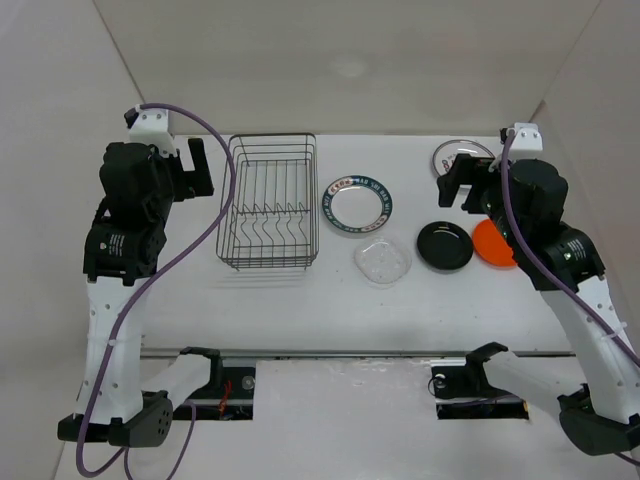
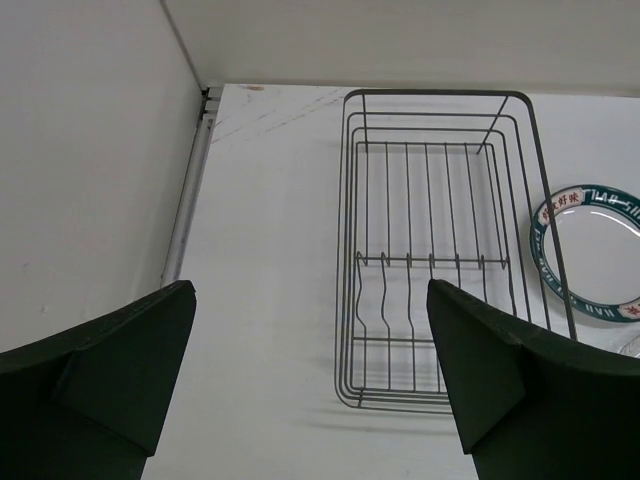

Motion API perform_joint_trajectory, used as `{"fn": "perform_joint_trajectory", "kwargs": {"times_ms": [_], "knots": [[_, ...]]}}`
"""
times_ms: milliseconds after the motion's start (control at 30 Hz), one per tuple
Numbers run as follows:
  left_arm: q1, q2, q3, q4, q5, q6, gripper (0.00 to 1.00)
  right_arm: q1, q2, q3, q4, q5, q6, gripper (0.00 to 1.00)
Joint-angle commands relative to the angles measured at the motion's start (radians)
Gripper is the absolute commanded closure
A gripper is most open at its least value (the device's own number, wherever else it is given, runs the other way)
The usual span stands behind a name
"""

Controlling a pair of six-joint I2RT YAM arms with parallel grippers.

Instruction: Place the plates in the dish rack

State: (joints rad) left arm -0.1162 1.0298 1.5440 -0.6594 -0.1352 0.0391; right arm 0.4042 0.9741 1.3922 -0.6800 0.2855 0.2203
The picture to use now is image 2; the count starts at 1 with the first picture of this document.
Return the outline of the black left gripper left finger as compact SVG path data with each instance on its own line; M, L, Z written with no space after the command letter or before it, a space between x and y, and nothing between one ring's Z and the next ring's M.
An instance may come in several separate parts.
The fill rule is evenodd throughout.
M195 312L195 288L180 280L2 353L2 478L141 478Z

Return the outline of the green rimmed white plate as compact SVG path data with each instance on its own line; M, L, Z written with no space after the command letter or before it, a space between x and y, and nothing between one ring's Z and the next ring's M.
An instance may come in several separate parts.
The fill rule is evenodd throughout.
M639 320L639 199L613 187L583 184L552 196L532 216L531 256L546 285L573 309L616 323Z

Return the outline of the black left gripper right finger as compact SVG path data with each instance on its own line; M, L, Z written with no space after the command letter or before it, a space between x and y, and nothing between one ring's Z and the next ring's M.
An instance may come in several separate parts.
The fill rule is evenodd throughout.
M444 280L427 312L462 449L481 479L636 479L639 362Z

